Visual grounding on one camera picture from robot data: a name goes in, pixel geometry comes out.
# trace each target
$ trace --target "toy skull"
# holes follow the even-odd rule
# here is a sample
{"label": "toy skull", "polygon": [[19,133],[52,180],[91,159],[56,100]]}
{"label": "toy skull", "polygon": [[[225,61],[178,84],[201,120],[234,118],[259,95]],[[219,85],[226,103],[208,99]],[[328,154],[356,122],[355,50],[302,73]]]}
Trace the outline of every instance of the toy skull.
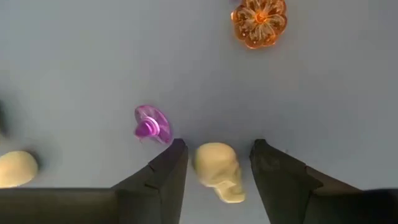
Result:
{"label": "toy skull", "polygon": [[223,143],[207,143],[197,149],[195,170],[200,182],[213,187],[225,203],[244,201],[241,169],[234,149]]}

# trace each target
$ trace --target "dark object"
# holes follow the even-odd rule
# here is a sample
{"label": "dark object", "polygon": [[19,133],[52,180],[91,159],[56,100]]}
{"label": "dark object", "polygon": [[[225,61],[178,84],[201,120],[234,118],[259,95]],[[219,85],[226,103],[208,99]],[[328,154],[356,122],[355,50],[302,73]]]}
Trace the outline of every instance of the dark object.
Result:
{"label": "dark object", "polygon": [[361,191],[255,141],[254,180],[272,224],[398,223],[398,191]]}
{"label": "dark object", "polygon": [[4,103],[2,101],[0,101],[0,134],[3,136],[9,135],[6,112],[4,110]]}
{"label": "dark object", "polygon": [[1,223],[178,224],[188,151],[176,139],[110,189],[0,190]]}

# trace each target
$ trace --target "flower petal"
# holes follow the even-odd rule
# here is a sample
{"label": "flower petal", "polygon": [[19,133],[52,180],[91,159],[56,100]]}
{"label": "flower petal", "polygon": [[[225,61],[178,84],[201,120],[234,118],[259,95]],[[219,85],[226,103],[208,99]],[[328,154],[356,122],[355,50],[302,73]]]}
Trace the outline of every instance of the flower petal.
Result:
{"label": "flower petal", "polygon": [[274,14],[267,17],[266,23],[274,30],[276,35],[279,35],[285,30],[287,19],[284,15]]}
{"label": "flower petal", "polygon": [[232,12],[231,18],[233,22],[242,22],[248,19],[253,19],[255,15],[255,12],[243,5],[240,5]]}
{"label": "flower petal", "polygon": [[284,0],[276,0],[267,8],[268,15],[283,15],[286,12],[286,3]]}
{"label": "flower petal", "polygon": [[236,23],[234,25],[235,36],[239,40],[244,40],[249,35],[249,28],[245,21]]}
{"label": "flower petal", "polygon": [[242,0],[242,4],[247,8],[253,10],[254,12],[260,11],[262,9],[262,3],[267,0]]}
{"label": "flower petal", "polygon": [[262,26],[256,26],[254,29],[250,30],[244,42],[249,48],[256,49],[263,45],[264,39],[265,35]]}
{"label": "flower petal", "polygon": [[262,32],[264,34],[263,46],[270,46],[275,44],[278,39],[278,35],[275,34],[274,30],[268,24],[262,26]]}

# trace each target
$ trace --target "translucent plastic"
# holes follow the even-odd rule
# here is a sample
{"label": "translucent plastic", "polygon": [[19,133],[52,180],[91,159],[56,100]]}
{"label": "translucent plastic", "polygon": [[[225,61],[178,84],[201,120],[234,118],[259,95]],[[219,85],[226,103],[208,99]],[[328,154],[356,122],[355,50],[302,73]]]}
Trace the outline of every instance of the translucent plastic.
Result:
{"label": "translucent plastic", "polygon": [[151,138],[163,144],[172,140],[172,132],[163,113],[149,105],[142,105],[136,108],[135,116],[137,128],[135,135],[139,139]]}
{"label": "translucent plastic", "polygon": [[231,14],[235,35],[250,49],[276,43],[287,25],[284,0],[242,0]]}

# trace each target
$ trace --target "yellow rounded object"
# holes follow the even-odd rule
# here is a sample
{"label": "yellow rounded object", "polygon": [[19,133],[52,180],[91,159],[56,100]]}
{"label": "yellow rounded object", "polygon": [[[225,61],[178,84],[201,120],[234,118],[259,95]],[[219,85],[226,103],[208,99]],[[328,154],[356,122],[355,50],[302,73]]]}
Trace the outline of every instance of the yellow rounded object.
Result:
{"label": "yellow rounded object", "polygon": [[242,0],[231,14],[235,36],[250,49],[274,45],[287,25],[284,0]]}
{"label": "yellow rounded object", "polygon": [[223,202],[244,201],[241,168],[234,149],[229,145],[212,142],[200,146],[195,155],[195,170],[200,182],[214,188]]}
{"label": "yellow rounded object", "polygon": [[28,152],[8,152],[0,157],[0,189],[26,184],[37,171],[37,162]]}

